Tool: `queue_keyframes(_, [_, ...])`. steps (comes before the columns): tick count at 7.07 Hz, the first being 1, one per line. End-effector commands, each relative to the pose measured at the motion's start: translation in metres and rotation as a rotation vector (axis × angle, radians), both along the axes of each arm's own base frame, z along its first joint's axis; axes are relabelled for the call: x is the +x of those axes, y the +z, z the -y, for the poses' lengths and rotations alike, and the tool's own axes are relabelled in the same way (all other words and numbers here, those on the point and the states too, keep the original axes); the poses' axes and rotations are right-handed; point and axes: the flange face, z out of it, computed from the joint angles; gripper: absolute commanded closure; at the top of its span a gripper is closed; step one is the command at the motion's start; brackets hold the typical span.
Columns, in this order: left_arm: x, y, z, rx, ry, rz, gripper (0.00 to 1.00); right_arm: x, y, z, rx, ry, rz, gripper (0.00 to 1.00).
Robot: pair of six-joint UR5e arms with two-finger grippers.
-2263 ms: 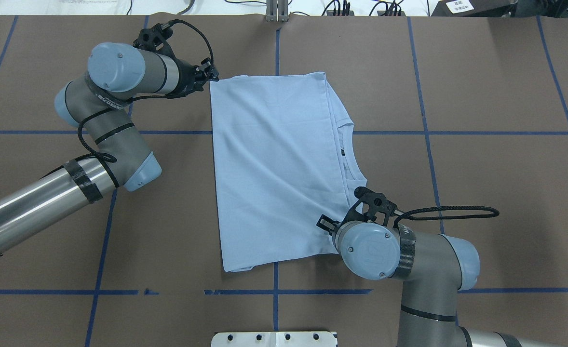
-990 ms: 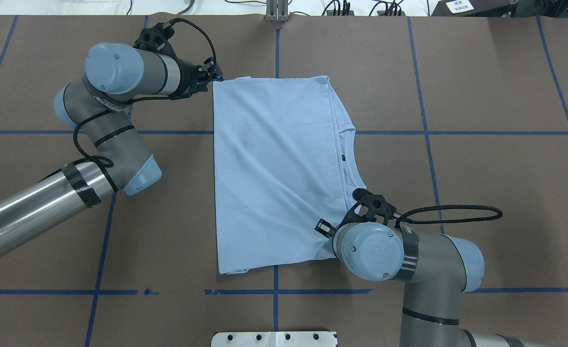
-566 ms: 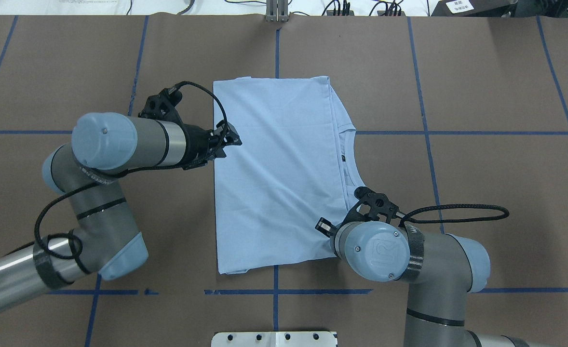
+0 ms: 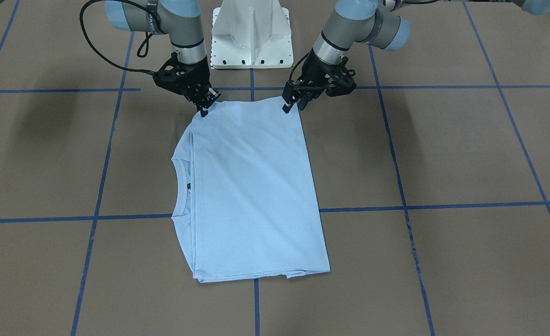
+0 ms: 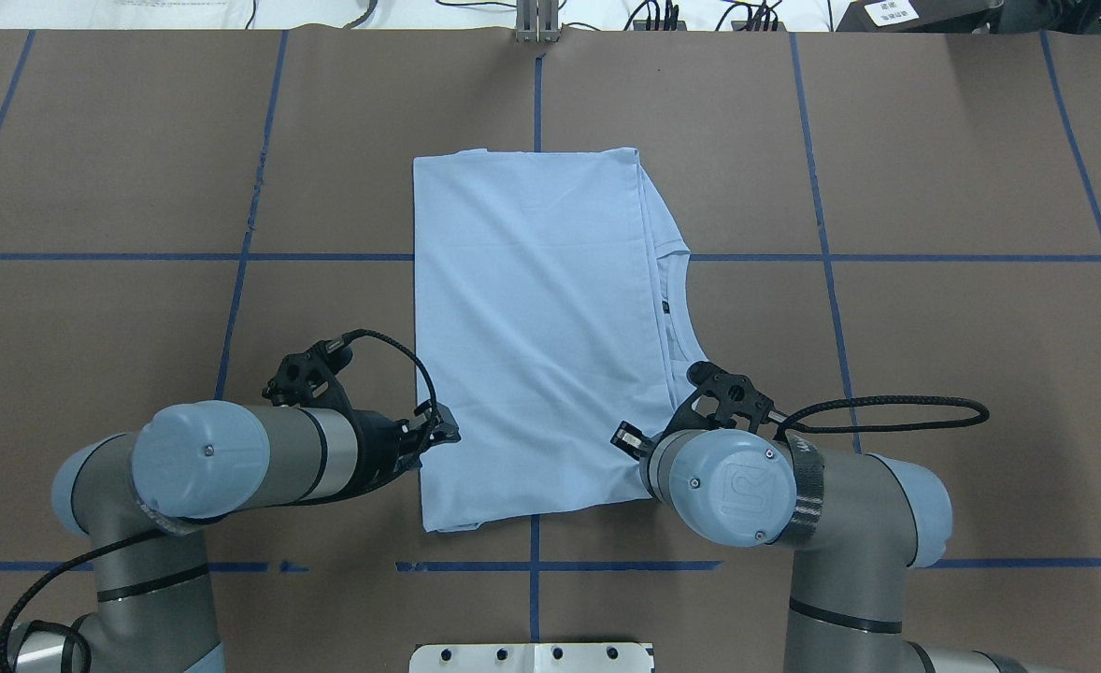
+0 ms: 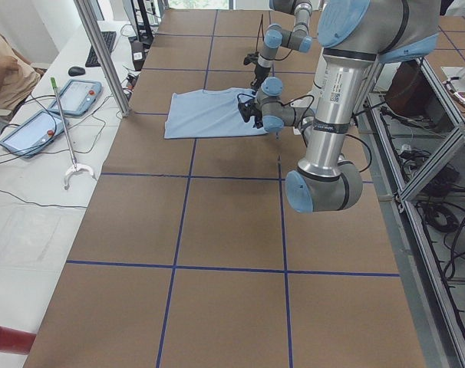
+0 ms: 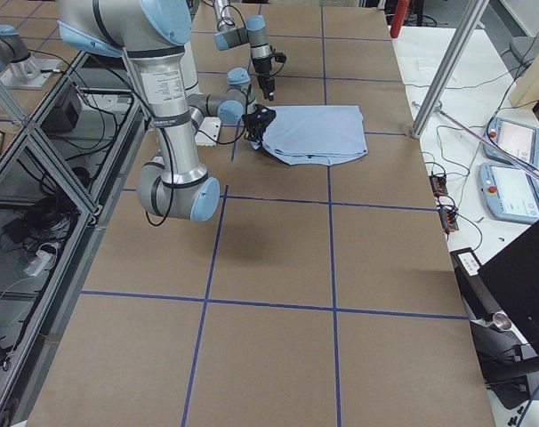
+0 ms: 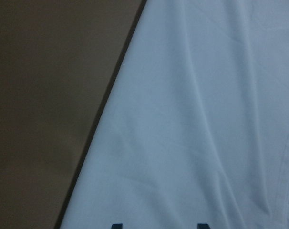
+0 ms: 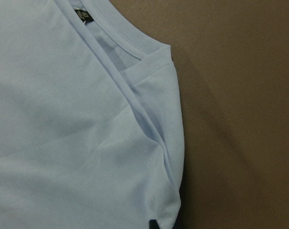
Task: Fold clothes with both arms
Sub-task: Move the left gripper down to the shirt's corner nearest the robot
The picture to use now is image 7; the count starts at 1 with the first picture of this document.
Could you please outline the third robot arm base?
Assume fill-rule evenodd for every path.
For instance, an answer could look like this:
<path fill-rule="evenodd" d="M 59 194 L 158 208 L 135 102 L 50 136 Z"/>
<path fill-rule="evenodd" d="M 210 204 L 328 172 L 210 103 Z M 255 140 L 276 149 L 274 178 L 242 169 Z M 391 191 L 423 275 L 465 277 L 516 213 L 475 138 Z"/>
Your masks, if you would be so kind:
<path fill-rule="evenodd" d="M 0 25 L 0 80 L 10 89 L 41 89 L 60 70 L 58 59 L 36 57 L 11 25 Z"/>

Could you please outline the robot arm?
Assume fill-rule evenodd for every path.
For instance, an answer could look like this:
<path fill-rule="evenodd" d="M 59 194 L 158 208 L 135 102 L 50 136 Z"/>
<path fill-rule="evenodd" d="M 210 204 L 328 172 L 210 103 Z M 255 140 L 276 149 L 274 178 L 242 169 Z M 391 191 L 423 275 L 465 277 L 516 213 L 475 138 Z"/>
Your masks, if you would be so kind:
<path fill-rule="evenodd" d="M 147 215 L 193 222 L 217 209 L 219 181 L 201 163 L 195 136 L 207 117 L 243 124 L 246 139 L 263 140 L 276 111 L 259 104 L 243 68 L 228 73 L 222 95 L 185 87 L 183 64 L 191 39 L 185 1 L 61 1 L 60 37 L 78 50 L 124 58 L 132 70 L 128 88 L 139 96 L 156 129 L 159 152 L 141 169 L 137 196 Z"/>
<path fill-rule="evenodd" d="M 260 15 L 251 16 L 237 24 L 232 11 L 235 7 L 230 1 L 212 1 L 216 19 L 215 44 L 219 51 L 248 45 L 251 61 L 263 97 L 273 101 L 275 96 L 275 77 L 273 62 L 278 62 L 277 52 L 269 42 L 265 19 Z"/>

